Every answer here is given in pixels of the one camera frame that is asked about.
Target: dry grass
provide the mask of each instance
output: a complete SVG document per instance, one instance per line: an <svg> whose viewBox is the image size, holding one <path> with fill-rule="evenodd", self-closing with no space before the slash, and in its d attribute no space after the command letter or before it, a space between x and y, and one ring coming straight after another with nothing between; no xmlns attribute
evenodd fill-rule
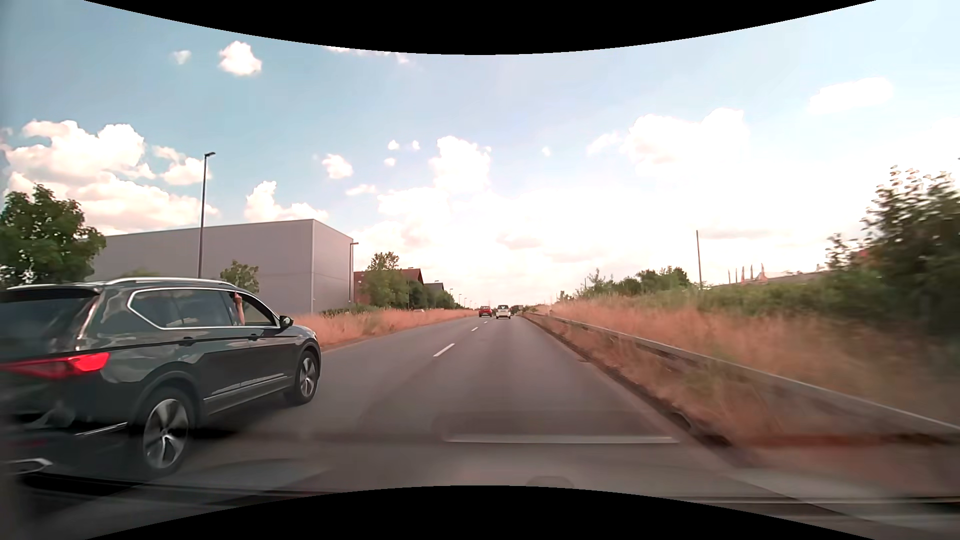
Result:
<svg viewBox="0 0 960 540"><path fill-rule="evenodd" d="M815 318L747 319L685 307L638 307L627 299L555 304L550 311L947 421L956 422L960 409L960 400L949 392L958 387L956 379L944 373L938 379L933 367L932 358L943 352L919 339ZM865 419L731 379L722 369L670 369L628 342L550 319L531 320L683 411L701 428L750 451L763 466L914 495L953 495L960 489L960 448L877 444L882 439L863 437L876 428Z"/></svg>
<svg viewBox="0 0 960 540"><path fill-rule="evenodd" d="M329 347L338 343L386 335L395 331L402 331L442 323L464 317L475 317L472 309L428 309L427 311L405 311L402 309L384 309L368 313L341 313L332 317L322 315L301 315L294 320L317 333L317 341L321 347Z"/></svg>
<svg viewBox="0 0 960 540"><path fill-rule="evenodd" d="M960 377L920 338L812 316L744 317L623 298L555 304L563 318L622 331L946 421L960 420Z"/></svg>

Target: roof rail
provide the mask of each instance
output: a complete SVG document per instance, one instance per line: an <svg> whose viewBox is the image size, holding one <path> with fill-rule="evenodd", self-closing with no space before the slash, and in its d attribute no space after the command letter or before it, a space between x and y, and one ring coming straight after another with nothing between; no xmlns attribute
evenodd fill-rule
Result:
<svg viewBox="0 0 960 540"><path fill-rule="evenodd" d="M198 282L198 283L217 283L219 285L230 285L231 287L236 286L231 282L225 282L224 280L202 280L200 278L160 278L154 276L141 276L138 278L118 278L116 280L111 280L107 282L107 285L114 285L117 283L123 282Z"/></svg>

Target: building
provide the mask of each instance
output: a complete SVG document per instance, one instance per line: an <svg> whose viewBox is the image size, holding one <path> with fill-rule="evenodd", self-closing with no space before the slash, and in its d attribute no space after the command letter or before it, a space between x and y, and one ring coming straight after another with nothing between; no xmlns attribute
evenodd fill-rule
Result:
<svg viewBox="0 0 960 540"><path fill-rule="evenodd" d="M442 282L425 283L423 286L430 289L434 294L444 292L446 290L444 289L444 284Z"/></svg>
<svg viewBox="0 0 960 540"><path fill-rule="evenodd" d="M200 229L107 236L91 281L146 270L196 278ZM284 315L348 307L353 298L353 239L314 219L204 227L201 275L220 279L236 259L258 266L260 297Z"/></svg>
<svg viewBox="0 0 960 540"><path fill-rule="evenodd" d="M353 273L353 302L355 304L369 304L370 295L363 292L363 279L365 271L360 270ZM408 281L417 281L423 283L423 273L419 268L401 268L400 274Z"/></svg>

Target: white lane line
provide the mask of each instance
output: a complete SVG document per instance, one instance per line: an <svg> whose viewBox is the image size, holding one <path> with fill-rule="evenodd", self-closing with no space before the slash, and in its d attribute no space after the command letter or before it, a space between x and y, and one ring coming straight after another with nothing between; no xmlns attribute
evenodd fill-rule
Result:
<svg viewBox="0 0 960 540"><path fill-rule="evenodd" d="M450 344L447 345L446 347L443 347L442 349L440 349L440 352L439 352L439 353L436 353L435 355L433 355L433 357L436 358L437 356L442 355L443 353L445 353L445 352L447 351L447 349L449 349L450 347L453 347L453 345L454 345L453 343L450 343Z"/></svg>

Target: suv side window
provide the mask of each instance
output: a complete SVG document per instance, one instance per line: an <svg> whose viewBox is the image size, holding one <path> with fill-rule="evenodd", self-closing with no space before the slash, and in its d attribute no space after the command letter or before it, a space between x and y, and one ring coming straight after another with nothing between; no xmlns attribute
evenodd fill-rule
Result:
<svg viewBox="0 0 960 540"><path fill-rule="evenodd" d="M180 289L171 292L184 328L233 326L220 291Z"/></svg>
<svg viewBox="0 0 960 540"><path fill-rule="evenodd" d="M168 290L134 292L130 307L161 328L182 328L183 319Z"/></svg>
<svg viewBox="0 0 960 540"><path fill-rule="evenodd" d="M257 302L254 298L247 296L246 294L240 293L240 298L243 299L243 317L245 326L248 327L274 327L276 326L276 321L274 320L274 315L270 313L270 310L266 306Z"/></svg>

